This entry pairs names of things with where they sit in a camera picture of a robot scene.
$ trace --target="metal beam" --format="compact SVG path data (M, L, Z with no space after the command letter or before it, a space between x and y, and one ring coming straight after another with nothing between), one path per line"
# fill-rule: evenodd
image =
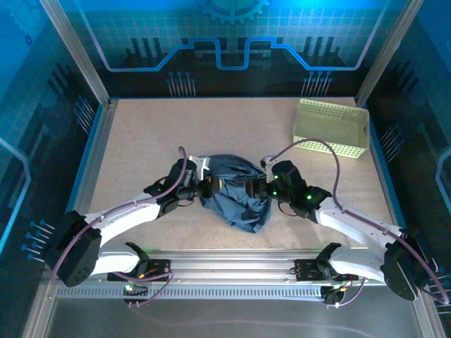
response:
M360 87L357 93L357 107L362 107L370 94L374 90L376 83L381 78L383 71L387 67L388 62L396 52L398 46L401 43L402 38L405 36L412 21L415 19L418 10L423 4L424 0L411 0L408 1L404 8L401 10L400 15L397 17L395 24L393 25L387 39L384 42L379 54L371 66L368 75Z
M40 0L40 2L97 100L104 109L108 108L110 101L108 92L60 3L58 0Z

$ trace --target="enclosure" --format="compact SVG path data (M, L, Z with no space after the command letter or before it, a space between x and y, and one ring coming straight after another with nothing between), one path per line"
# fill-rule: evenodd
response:
M2 337L447 337L448 306L377 282L337 311L280 298L317 287L296 284L295 259L364 249L275 203L256 234L194 203L116 237L173 262L172 293L137 313L102 296L106 278L86 294L50 282L32 243L35 225L133 198L178 146L258 165L293 141L303 98L369 111L370 147L340 157L338 196L421 229L448 289L450 14L443 0L0 1ZM330 154L285 157L332 189Z

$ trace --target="table surface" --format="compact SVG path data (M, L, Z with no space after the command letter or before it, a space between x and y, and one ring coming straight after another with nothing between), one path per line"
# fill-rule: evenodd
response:
M355 106L353 98L318 100ZM120 100L90 211L121 204L166 176L180 158L178 146L188 155L235 154L259 163L292 142L298 103L298 98ZM299 168L307 184L332 189L335 162L330 154L293 148L283 158ZM358 159L340 157L340 165L338 197L390 223L371 152ZM143 249L322 249L330 242L361 246L335 230L283 215L277 203L263 229L249 234L227 225L199 201L111 240L124 242Z

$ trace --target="plastic basket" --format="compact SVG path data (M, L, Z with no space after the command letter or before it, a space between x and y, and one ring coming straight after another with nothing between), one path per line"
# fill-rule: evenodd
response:
M337 155L358 158L369 148L369 112L363 108L301 99L293 126L293 141L310 137L326 141ZM297 146L330 153L318 142Z

